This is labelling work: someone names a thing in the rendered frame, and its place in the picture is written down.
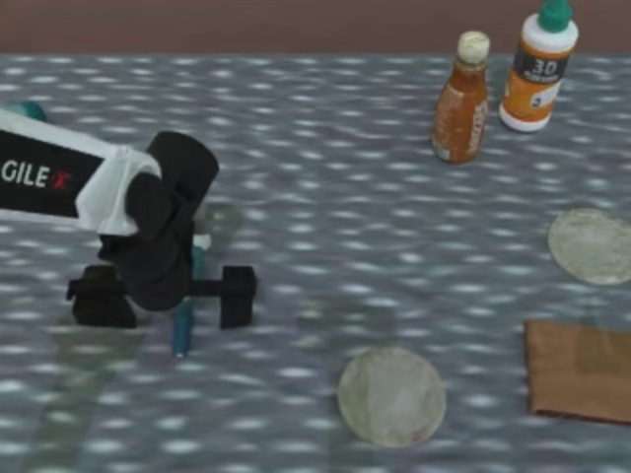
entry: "brown sauce bottle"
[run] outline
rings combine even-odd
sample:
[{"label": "brown sauce bottle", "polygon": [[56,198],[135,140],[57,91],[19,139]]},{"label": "brown sauce bottle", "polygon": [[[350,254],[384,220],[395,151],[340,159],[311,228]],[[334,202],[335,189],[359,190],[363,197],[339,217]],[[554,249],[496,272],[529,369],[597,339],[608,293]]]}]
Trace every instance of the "brown sauce bottle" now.
[{"label": "brown sauce bottle", "polygon": [[480,32],[460,36],[454,69],[438,100],[432,132],[436,156],[449,164],[473,160],[482,147],[488,115],[486,64],[489,37]]}]

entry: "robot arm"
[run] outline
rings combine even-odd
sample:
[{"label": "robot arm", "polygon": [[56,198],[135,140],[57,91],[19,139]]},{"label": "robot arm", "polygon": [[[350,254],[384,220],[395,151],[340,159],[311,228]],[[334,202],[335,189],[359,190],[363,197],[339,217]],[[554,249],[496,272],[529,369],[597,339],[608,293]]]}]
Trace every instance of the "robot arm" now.
[{"label": "robot arm", "polygon": [[218,171],[183,134],[159,133],[141,153],[0,110],[0,219],[99,234],[100,258],[149,310],[188,291],[193,216]]}]

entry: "brown wall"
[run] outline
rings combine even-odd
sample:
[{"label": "brown wall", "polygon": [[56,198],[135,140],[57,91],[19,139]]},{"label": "brown wall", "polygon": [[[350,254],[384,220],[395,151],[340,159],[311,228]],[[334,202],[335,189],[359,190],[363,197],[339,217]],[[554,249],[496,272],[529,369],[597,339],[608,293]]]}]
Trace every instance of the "brown wall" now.
[{"label": "brown wall", "polygon": [[[539,0],[0,0],[0,52],[513,50]],[[580,52],[631,52],[631,0],[573,0]]]}]

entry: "black label band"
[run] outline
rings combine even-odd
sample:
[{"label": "black label band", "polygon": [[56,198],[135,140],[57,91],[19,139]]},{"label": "black label band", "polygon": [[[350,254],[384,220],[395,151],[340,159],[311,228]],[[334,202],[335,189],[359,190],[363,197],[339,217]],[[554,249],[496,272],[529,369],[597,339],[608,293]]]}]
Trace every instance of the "black label band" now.
[{"label": "black label band", "polygon": [[0,210],[77,218],[75,200],[103,160],[0,130]]},{"label": "black label band", "polygon": [[513,67],[524,80],[534,84],[554,84],[563,79],[570,55],[560,59],[544,59],[533,56],[520,44]]}]

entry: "teal marker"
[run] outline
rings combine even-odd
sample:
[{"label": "teal marker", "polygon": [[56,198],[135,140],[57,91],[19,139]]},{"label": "teal marker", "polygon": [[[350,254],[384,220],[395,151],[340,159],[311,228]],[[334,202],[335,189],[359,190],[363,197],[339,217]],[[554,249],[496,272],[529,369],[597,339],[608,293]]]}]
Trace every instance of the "teal marker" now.
[{"label": "teal marker", "polygon": [[[201,278],[204,269],[204,258],[209,248],[210,236],[196,235],[194,237],[192,249],[193,279]],[[188,355],[194,325],[193,312],[193,298],[184,299],[175,310],[173,350],[176,357],[183,358]]]},{"label": "teal marker", "polygon": [[48,117],[43,108],[34,101],[21,101],[19,103],[10,103],[2,106],[3,109],[18,113],[19,115],[32,118],[33,120],[47,122]]}]

